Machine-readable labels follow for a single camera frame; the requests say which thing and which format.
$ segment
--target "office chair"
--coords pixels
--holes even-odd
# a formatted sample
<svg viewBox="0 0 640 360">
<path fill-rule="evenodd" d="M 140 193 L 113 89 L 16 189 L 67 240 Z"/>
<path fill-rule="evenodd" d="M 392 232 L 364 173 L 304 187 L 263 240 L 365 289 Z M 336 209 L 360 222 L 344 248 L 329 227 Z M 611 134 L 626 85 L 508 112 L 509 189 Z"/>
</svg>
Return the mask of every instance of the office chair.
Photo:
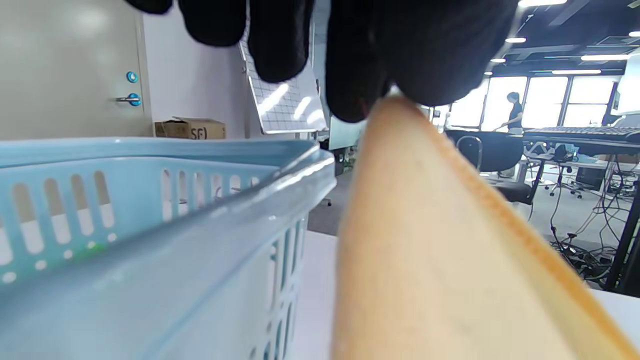
<svg viewBox="0 0 640 360">
<path fill-rule="evenodd" d="M 507 133 L 495 131 L 447 130 L 446 135 L 456 144 L 462 155 L 479 172 L 500 172 L 514 167 L 522 158 L 524 145 L 522 139 Z M 533 204 L 533 197 L 540 183 L 544 161 L 538 169 L 538 175 L 532 185 L 487 179 L 509 202 Z"/>
<path fill-rule="evenodd" d="M 565 168 L 567 174 L 571 174 L 573 169 L 567 163 L 571 163 L 573 161 L 573 152 L 567 151 L 566 146 L 564 144 L 558 145 L 554 151 L 554 156 L 552 161 L 558 164 L 560 169 Z M 567 189 L 571 192 L 572 195 L 577 195 L 578 199 L 582 199 L 582 191 L 584 190 L 580 187 L 580 184 L 577 184 L 575 181 L 570 183 L 563 183 L 560 176 L 558 176 L 558 180 L 551 191 L 549 192 L 550 196 L 556 195 L 556 190 L 559 188 Z"/>
</svg>

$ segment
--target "black glove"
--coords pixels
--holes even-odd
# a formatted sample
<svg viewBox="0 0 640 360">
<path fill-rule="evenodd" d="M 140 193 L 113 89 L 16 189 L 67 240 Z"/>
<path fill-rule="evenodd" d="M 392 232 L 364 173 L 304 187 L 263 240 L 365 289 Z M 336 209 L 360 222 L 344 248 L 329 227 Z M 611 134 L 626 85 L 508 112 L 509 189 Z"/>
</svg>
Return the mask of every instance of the black glove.
<svg viewBox="0 0 640 360">
<path fill-rule="evenodd" d="M 127 0 L 166 13 L 172 0 Z M 189 34 L 213 46 L 236 44 L 245 0 L 178 0 Z M 250 0 L 249 52 L 259 76 L 278 83 L 307 63 L 314 0 Z M 450 104 L 478 87 L 509 34 L 516 0 L 332 0 L 326 98 L 348 122 L 364 119 L 395 83 L 427 106 Z"/>
</svg>

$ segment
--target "grid pattern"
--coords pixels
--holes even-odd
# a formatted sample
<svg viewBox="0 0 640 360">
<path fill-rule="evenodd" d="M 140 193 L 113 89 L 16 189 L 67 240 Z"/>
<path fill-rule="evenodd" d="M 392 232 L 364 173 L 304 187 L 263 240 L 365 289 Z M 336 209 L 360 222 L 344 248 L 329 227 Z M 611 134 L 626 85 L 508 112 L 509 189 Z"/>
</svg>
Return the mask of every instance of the grid pattern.
<svg viewBox="0 0 640 360">
<path fill-rule="evenodd" d="M 246 72 L 263 133 L 304 133 L 327 128 L 309 61 L 295 78 L 271 84 L 258 76 L 246 35 L 240 41 L 240 50 L 246 61 Z"/>
</svg>

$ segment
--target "person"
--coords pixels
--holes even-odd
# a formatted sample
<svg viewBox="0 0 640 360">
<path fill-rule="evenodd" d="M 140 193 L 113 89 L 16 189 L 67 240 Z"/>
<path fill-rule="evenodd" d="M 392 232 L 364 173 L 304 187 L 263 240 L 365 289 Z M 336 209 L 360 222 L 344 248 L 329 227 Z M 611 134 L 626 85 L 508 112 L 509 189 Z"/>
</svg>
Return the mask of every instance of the person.
<svg viewBox="0 0 640 360">
<path fill-rule="evenodd" d="M 500 125 L 498 129 L 506 126 L 509 129 L 509 134 L 522 135 L 522 104 L 520 104 L 520 94 L 518 94 L 517 92 L 510 92 L 507 95 L 507 101 L 513 104 L 513 108 L 509 113 L 509 121 Z M 516 173 L 516 168 L 513 167 L 511 169 L 499 172 L 498 176 L 513 177 L 515 173 Z"/>
</svg>

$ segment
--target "light blue plastic basket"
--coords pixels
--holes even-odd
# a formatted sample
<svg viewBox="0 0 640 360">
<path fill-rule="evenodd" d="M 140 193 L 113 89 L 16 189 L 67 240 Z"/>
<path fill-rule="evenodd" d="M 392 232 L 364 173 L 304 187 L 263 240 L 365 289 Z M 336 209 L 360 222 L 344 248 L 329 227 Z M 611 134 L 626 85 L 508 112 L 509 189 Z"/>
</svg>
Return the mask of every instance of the light blue plastic basket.
<svg viewBox="0 0 640 360">
<path fill-rule="evenodd" d="M 285 359 L 333 186 L 305 141 L 0 143 L 0 356 Z"/>
</svg>

